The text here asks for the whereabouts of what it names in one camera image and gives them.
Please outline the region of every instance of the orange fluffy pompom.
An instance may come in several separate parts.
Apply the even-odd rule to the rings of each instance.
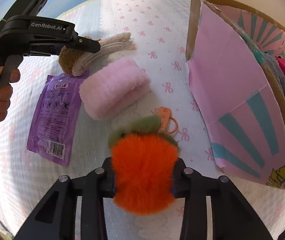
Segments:
[[[117,205],[147,215],[174,201],[172,172],[178,148],[158,134],[130,133],[111,148]]]

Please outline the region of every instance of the orange tag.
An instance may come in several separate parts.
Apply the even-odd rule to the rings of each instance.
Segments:
[[[157,114],[161,116],[161,127],[159,129],[159,132],[165,132],[169,122],[169,118],[171,116],[171,109],[167,107],[160,107],[158,109]]]

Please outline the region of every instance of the white plush fabric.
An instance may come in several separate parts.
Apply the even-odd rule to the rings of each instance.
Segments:
[[[57,57],[24,59],[21,81],[13,84],[8,116],[0,123],[0,220],[13,234],[60,175],[84,176],[102,164],[110,155],[107,137],[112,128],[152,114],[161,106],[171,108],[178,121],[179,131],[174,137],[186,165],[204,176],[216,178],[222,174],[213,160],[204,121],[187,85],[184,53],[189,8],[190,0],[90,0],[59,17],[75,23],[79,35],[94,39],[124,31],[132,33],[134,50],[99,59],[93,64],[92,73],[127,55],[151,79],[150,92],[111,120],[92,120],[84,107],[80,108],[66,168],[26,150],[31,119],[46,77],[61,73]],[[277,239],[285,228],[285,191],[236,178],[232,181]],[[184,200],[145,217],[127,214],[110,199],[104,202],[109,240],[179,239]],[[79,240],[79,213],[76,217]]]

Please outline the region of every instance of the orange plush toy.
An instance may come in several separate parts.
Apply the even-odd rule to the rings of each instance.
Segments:
[[[115,203],[137,215],[159,212],[174,201],[172,172],[177,142],[159,133],[158,115],[141,118],[109,138],[116,178]]]

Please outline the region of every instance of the barcode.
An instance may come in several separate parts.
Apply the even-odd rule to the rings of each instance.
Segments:
[[[53,141],[48,141],[48,148],[47,148],[47,153],[53,156],[56,156],[60,159],[63,159],[64,157],[64,150],[65,150],[65,145],[56,143]]]
[[[55,84],[54,89],[58,88],[67,88],[69,83],[64,83],[64,84]]]

